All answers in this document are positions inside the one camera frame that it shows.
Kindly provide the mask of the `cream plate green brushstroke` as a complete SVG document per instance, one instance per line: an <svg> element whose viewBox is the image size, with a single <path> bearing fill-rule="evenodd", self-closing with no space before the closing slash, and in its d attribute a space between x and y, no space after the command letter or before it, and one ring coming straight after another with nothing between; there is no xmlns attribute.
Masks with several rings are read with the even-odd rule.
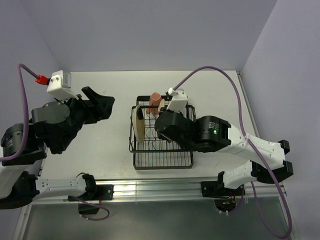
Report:
<svg viewBox="0 0 320 240"><path fill-rule="evenodd" d="M132 123L134 135L137 141L142 144L145 138L145 119L140 105L137 105L133 111Z"/></svg>

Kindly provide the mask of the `pink floral mug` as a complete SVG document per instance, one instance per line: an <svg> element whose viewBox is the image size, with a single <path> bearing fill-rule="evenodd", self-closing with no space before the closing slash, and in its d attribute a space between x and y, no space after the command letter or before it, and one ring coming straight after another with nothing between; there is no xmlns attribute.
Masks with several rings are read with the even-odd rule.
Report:
<svg viewBox="0 0 320 240"><path fill-rule="evenodd" d="M158 92L154 92L150 95L149 97L149 106L156 106L156 108L152 107L152 108L147 108L146 109L146 113L147 114L153 114L153 115L157 115L158 114L158 108L159 105L162 101L162 96L158 93Z"/></svg>

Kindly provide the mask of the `cream plate small motifs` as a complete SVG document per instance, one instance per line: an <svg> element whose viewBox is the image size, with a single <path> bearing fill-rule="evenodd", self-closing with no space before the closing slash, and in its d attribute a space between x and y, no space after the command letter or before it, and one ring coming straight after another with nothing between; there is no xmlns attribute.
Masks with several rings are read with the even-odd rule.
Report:
<svg viewBox="0 0 320 240"><path fill-rule="evenodd" d="M163 108L165 107L165 99L162 99L159 103L157 114L160 115L163 112Z"/></svg>

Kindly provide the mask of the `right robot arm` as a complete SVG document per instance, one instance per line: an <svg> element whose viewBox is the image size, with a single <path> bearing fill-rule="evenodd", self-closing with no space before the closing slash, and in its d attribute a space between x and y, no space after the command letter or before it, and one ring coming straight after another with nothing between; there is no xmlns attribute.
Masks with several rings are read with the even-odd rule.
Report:
<svg viewBox="0 0 320 240"><path fill-rule="evenodd" d="M216 181L202 182L203 197L240 196L249 182L273 184L272 174L277 182L294 174L293 164L285 159L290 152L287 140L270 142L242 135L237 127L216 116L191 120L181 113L164 110L154 128L162 139L177 143L187 152L227 153L246 159L235 169L221 171Z"/></svg>

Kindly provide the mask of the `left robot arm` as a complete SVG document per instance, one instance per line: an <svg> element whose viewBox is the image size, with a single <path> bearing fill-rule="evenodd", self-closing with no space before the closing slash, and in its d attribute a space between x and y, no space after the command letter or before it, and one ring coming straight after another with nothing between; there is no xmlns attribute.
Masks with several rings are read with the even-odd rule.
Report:
<svg viewBox="0 0 320 240"><path fill-rule="evenodd" d="M67 196L92 200L98 193L93 175L81 173L73 178L41 178L27 171L35 162L42 161L47 153L62 154L75 139L84 125L107 120L111 114L115 98L96 93L89 86L83 87L81 95L67 101L48 102L31 111L27 122L27 140L23 152L14 157L23 141L24 124L17 123L6 130L0 148L8 161L0 163L0 208L17 209L32 201Z"/></svg>

